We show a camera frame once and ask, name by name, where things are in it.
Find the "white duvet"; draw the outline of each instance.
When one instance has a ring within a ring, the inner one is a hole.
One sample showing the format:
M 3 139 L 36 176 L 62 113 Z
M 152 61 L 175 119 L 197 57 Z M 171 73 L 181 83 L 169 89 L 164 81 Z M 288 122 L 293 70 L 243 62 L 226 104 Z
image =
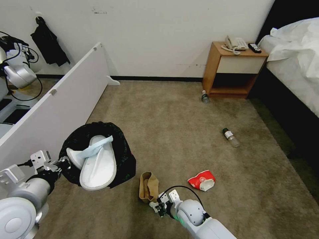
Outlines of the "white duvet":
M 301 75 L 319 94 L 319 18 L 301 20 L 280 29 L 273 28 L 270 35 L 285 42 L 272 49 L 267 61 L 296 57 Z

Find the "green bottle cap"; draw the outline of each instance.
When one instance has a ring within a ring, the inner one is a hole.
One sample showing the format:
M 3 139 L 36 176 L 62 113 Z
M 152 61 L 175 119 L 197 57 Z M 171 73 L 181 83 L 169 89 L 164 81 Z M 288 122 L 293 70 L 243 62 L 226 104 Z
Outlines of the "green bottle cap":
M 227 131 L 229 131 L 229 129 L 223 128 L 223 134 L 226 133 Z

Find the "wooden nightstand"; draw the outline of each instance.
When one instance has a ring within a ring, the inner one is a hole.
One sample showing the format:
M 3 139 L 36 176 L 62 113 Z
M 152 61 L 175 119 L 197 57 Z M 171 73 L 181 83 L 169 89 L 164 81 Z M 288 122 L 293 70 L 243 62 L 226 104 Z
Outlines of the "wooden nightstand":
M 251 49 L 240 55 L 221 48 L 224 42 L 213 42 L 203 79 L 203 88 L 210 97 L 246 98 L 255 83 L 268 54 Z

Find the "remote control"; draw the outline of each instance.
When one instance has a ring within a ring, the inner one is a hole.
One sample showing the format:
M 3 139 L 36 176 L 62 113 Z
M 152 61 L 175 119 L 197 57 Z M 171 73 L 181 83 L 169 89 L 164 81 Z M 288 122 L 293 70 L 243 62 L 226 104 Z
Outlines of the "remote control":
M 254 53 L 261 53 L 262 51 L 260 48 L 254 44 L 254 43 L 248 43 L 248 47 L 254 52 Z

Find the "plastic bottle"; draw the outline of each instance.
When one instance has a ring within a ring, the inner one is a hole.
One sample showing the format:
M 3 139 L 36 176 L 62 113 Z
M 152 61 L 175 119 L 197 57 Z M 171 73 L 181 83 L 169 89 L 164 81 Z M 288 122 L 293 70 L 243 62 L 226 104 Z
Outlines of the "plastic bottle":
M 239 146 L 239 142 L 238 140 L 236 139 L 236 137 L 233 135 L 233 133 L 227 129 L 227 128 L 224 128 L 223 129 L 223 134 L 225 135 L 225 137 L 228 139 L 228 141 L 230 141 L 230 144 L 234 147 L 234 148 L 237 148 Z
M 203 102 L 203 103 L 209 103 L 209 97 L 208 97 L 208 95 L 206 94 L 206 91 L 205 91 L 205 90 L 202 91 L 202 102 Z

